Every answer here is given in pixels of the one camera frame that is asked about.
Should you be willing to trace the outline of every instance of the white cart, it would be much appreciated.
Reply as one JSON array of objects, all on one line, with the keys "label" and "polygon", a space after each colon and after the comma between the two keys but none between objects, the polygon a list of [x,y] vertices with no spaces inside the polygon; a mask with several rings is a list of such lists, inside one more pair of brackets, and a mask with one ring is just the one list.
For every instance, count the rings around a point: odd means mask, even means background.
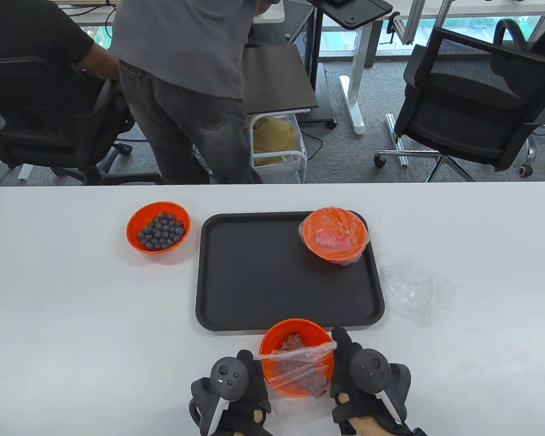
[{"label": "white cart", "polygon": [[[289,175],[293,183],[305,183],[305,177],[307,175],[307,151],[305,149],[303,135],[299,129],[296,114],[309,111],[310,109],[270,112],[268,114],[257,114],[252,117],[248,125],[248,139],[252,156],[250,162],[252,162],[252,165],[254,165],[254,159],[281,158],[278,162],[254,166],[254,169],[256,169],[258,174],[261,176]],[[293,150],[254,154],[254,124],[261,118],[270,116],[285,120],[295,128],[296,133]]]}]

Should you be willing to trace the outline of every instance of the black glove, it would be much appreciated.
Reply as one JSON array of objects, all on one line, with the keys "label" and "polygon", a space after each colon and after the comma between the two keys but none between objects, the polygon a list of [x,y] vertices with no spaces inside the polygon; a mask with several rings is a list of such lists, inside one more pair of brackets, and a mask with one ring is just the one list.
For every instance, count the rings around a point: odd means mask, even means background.
[{"label": "black glove", "polygon": [[[380,426],[398,436],[410,436],[414,432],[405,424],[398,424],[391,417],[383,402],[375,395],[361,391],[353,381],[349,372],[349,363],[353,355],[363,349],[357,342],[352,342],[345,328],[336,327],[331,336],[337,342],[337,349],[333,352],[335,369],[331,378],[331,398],[335,398],[337,407],[333,409],[333,422],[339,424],[343,436],[352,436],[356,433],[349,423],[350,418],[372,416]],[[349,402],[341,404],[339,394],[349,395]]]},{"label": "black glove", "polygon": [[[253,359],[252,353],[248,350],[239,351],[237,358],[248,369],[250,380],[248,390],[241,399],[231,402],[227,411],[222,413],[214,436],[232,436],[235,431],[246,436],[272,436],[263,428],[266,414],[271,413],[263,366],[260,361]],[[218,402],[218,395],[212,390],[210,379],[207,377],[197,380],[192,386],[192,391],[200,392],[200,394],[197,394],[197,398],[194,397],[190,402],[190,415],[196,425],[200,427],[200,415],[206,414],[202,409],[209,407],[213,401]],[[254,411],[262,411],[263,413],[263,419],[259,423],[254,421]]]}]

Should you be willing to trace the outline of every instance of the gray t-shirt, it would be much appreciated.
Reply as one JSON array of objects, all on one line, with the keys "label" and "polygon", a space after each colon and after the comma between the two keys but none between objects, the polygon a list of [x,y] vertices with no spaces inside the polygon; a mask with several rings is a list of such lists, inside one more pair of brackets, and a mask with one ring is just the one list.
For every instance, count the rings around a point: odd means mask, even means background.
[{"label": "gray t-shirt", "polygon": [[123,0],[110,51],[169,83],[242,98],[242,50],[257,5],[258,0]]}]

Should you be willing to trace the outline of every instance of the black tray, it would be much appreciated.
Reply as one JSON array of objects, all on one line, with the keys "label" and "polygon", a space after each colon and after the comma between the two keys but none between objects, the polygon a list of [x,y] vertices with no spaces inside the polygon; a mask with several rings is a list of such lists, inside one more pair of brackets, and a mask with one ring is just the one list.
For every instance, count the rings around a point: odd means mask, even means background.
[{"label": "black tray", "polygon": [[202,326],[221,332],[266,330],[287,318],[323,327],[380,320],[383,295],[371,243],[357,263],[329,263],[299,237],[299,224],[310,213],[208,218],[202,226],[196,294]]}]

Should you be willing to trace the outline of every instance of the plastic bag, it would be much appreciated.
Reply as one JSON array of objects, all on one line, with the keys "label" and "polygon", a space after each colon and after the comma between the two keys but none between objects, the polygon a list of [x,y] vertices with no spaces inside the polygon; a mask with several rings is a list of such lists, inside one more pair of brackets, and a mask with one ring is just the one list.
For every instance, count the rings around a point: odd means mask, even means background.
[{"label": "plastic bag", "polygon": [[329,390],[335,342],[255,357],[268,385],[284,397],[320,398]]},{"label": "plastic bag", "polygon": [[420,327],[434,324],[455,291],[446,278],[411,261],[382,266],[380,281],[391,309]]},{"label": "plastic bag", "polygon": [[319,209],[307,216],[299,226],[299,235],[313,253],[339,265],[358,262],[370,241],[361,218],[335,207]]}]

